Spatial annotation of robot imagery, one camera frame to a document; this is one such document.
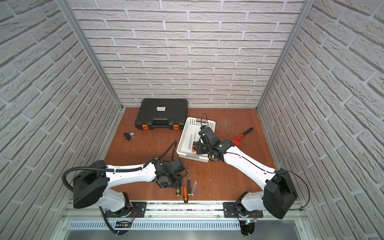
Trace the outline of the long orange handle screwdriver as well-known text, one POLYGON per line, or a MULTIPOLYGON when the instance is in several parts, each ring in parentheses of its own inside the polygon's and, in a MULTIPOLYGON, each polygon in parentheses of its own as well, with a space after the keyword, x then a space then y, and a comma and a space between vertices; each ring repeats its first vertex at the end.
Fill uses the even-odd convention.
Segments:
POLYGON ((188 190, 187 190, 187 187, 184 187, 183 201, 184 201, 184 203, 188 203, 188 190))

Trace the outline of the orange black handle screwdriver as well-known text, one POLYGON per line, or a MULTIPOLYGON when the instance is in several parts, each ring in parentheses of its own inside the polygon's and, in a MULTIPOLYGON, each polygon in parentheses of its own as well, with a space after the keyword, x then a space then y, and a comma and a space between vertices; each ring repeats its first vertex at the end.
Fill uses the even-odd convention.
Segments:
POLYGON ((192 145, 192 152, 193 153, 196 152, 196 134, 194 134, 194 141, 193 141, 193 145, 192 145))

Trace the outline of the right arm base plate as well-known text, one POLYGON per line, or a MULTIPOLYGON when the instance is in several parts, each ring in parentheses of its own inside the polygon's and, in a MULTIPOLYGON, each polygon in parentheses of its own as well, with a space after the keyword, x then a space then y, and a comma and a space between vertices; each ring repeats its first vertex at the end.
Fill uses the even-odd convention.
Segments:
POLYGON ((241 207, 240 204, 236 202, 224 202, 223 203, 224 216, 225 218, 263 218, 263 211, 255 210, 248 211, 244 207, 241 207))

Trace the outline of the aluminium mounting rail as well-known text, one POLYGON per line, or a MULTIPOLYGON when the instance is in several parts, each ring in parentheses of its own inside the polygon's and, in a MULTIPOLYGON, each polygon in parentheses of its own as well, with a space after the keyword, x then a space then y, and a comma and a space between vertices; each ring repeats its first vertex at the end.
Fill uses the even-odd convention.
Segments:
MULTIPOLYGON (((143 218, 136 220, 279 220, 268 211, 263 211, 263 218, 225 218, 224 201, 144 201, 147 202, 146 212, 143 218)), ((71 220, 102 220, 99 207, 87 207, 74 209, 72 201, 68 204, 62 215, 64 219, 71 220)), ((304 211, 288 211, 283 220, 308 220, 304 211)))

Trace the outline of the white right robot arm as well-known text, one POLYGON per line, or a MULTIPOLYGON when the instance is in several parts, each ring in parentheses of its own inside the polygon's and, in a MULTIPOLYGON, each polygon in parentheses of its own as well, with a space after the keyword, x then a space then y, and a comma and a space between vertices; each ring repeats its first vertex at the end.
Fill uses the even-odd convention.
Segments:
POLYGON ((254 211, 268 211, 277 219, 283 219, 298 195, 287 170, 267 167, 242 152, 231 141, 220 141, 208 126, 201 126, 199 146, 203 154, 231 165, 248 176, 262 189, 245 192, 236 201, 235 212, 246 217, 254 211))

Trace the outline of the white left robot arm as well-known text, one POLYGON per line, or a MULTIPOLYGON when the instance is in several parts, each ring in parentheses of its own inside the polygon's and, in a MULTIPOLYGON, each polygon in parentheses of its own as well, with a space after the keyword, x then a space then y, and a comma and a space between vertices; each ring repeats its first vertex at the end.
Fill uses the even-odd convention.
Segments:
POLYGON ((69 185, 75 209, 98 206, 118 214, 127 213, 132 205, 128 194, 116 192, 114 187, 155 182, 162 189, 178 189, 187 175, 180 159, 172 162, 150 159, 145 164, 132 166, 112 166, 96 161, 88 167, 72 168, 72 171, 80 172, 73 178, 73 185, 69 185))

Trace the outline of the black green handle screwdriver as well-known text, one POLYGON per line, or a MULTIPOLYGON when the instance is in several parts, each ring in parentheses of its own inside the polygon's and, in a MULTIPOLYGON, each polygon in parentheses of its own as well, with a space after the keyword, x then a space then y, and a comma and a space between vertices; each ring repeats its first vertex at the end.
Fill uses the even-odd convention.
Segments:
POLYGON ((192 188, 191 188, 191 180, 190 180, 190 175, 189 175, 189 169, 187 169, 187 194, 188 196, 192 195, 192 188))

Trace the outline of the red pipe wrench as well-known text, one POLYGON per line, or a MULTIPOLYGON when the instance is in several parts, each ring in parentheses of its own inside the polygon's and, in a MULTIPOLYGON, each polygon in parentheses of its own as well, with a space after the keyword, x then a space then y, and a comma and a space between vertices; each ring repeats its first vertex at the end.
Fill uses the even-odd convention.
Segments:
POLYGON ((237 137, 231 139, 231 142, 234 143, 234 145, 238 147, 238 146, 240 145, 240 141, 241 141, 241 139, 242 139, 245 135, 247 135, 247 134, 249 134, 250 132, 252 132, 253 130, 254 130, 254 128, 249 128, 248 130, 244 131, 243 133, 241 133, 241 134, 238 135, 237 137))

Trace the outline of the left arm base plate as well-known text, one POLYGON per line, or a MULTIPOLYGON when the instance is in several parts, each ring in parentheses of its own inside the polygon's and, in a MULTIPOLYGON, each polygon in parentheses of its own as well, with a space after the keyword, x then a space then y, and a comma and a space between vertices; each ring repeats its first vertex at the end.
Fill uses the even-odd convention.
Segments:
POLYGON ((105 216, 107 218, 133 218, 135 213, 136 218, 143 218, 146 212, 147 202, 130 202, 130 204, 132 205, 130 209, 124 207, 115 213, 106 210, 105 216))

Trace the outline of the clear pink handle screwdriver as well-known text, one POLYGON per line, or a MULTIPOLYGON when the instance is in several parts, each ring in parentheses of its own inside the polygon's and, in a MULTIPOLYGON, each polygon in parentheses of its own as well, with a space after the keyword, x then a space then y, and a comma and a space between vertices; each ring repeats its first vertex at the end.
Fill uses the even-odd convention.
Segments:
POLYGON ((198 185, 199 174, 200 174, 200 172, 198 171, 198 174, 197 174, 197 177, 196 177, 196 180, 195 180, 195 183, 194 183, 194 185, 193 185, 192 192, 191 192, 191 195, 192 195, 192 196, 194 196, 195 193, 196 193, 196 189, 197 189, 197 185, 198 185))

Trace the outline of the black plastic tool case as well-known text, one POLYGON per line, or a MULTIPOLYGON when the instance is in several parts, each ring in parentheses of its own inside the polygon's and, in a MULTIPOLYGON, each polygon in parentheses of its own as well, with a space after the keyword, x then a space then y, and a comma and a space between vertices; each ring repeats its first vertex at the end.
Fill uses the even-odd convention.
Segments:
POLYGON ((187 115, 186 99, 143 99, 135 126, 139 130, 182 130, 187 115))

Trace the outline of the white perforated plastic bin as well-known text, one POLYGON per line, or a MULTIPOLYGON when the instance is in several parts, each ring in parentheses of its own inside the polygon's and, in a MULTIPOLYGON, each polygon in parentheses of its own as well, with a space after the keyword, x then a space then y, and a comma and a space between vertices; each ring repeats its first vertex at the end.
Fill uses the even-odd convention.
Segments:
POLYGON ((193 153, 192 149, 188 149, 189 140, 192 135, 192 140, 194 141, 194 134, 196 134, 196 140, 200 138, 198 132, 201 130, 201 126, 207 125, 210 127, 213 132, 216 128, 216 122, 206 119, 199 119, 199 118, 193 118, 188 117, 179 141, 179 145, 177 147, 177 153, 180 158, 183 159, 189 159, 199 162, 208 163, 209 158, 208 155, 197 155, 196 152, 193 153))

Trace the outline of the small black clear object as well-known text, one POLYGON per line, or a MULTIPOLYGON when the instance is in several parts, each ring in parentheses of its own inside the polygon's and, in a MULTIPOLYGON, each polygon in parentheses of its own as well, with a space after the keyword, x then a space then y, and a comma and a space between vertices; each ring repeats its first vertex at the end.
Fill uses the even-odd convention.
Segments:
POLYGON ((126 141, 129 142, 135 136, 135 133, 134 132, 123 133, 123 135, 124 135, 126 141))

